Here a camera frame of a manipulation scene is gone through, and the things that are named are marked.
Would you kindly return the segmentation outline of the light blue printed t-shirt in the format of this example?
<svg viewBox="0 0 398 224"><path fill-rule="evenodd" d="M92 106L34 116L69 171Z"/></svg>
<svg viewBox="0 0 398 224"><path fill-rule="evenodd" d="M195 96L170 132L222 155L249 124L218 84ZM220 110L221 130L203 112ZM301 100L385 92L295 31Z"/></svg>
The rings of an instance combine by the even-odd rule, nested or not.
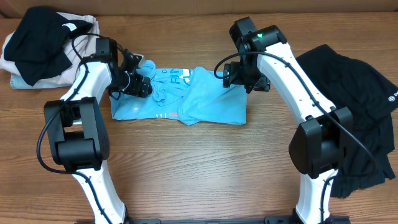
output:
<svg viewBox="0 0 398 224"><path fill-rule="evenodd" d="M222 87L212 71L157 68L148 60L137 73L150 78L152 93L147 98L126 94L118 100L110 98L113 119L167 118L187 126L200 121L246 124L246 90L241 85Z"/></svg>

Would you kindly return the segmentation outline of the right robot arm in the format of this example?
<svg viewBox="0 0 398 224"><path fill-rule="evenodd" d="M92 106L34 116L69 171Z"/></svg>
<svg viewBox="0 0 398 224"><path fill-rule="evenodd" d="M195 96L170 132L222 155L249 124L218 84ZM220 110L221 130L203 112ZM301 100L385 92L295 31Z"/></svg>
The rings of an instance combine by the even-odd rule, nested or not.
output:
<svg viewBox="0 0 398 224"><path fill-rule="evenodd" d="M289 155L300 172L299 200L291 215L267 216L264 223L349 223L349 217L331 215L328 206L333 178L351 149L350 110L336 108L320 93L277 26L259 30L245 17L229 34L240 60L222 61L223 86L242 85L247 93L275 86L297 125Z"/></svg>

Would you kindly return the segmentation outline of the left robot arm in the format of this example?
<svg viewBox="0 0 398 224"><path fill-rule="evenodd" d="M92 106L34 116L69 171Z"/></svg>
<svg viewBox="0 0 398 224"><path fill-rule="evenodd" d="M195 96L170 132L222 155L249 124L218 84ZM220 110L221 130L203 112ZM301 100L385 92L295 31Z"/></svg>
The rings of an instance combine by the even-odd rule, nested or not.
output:
<svg viewBox="0 0 398 224"><path fill-rule="evenodd" d="M144 56L124 51L117 55L83 57L71 88L57 101L44 106L45 127L54 162L64 167L81 186L94 213L94 223L132 223L111 179L107 159L109 136L99 103L105 91L146 98L152 92L150 79L136 72Z"/></svg>

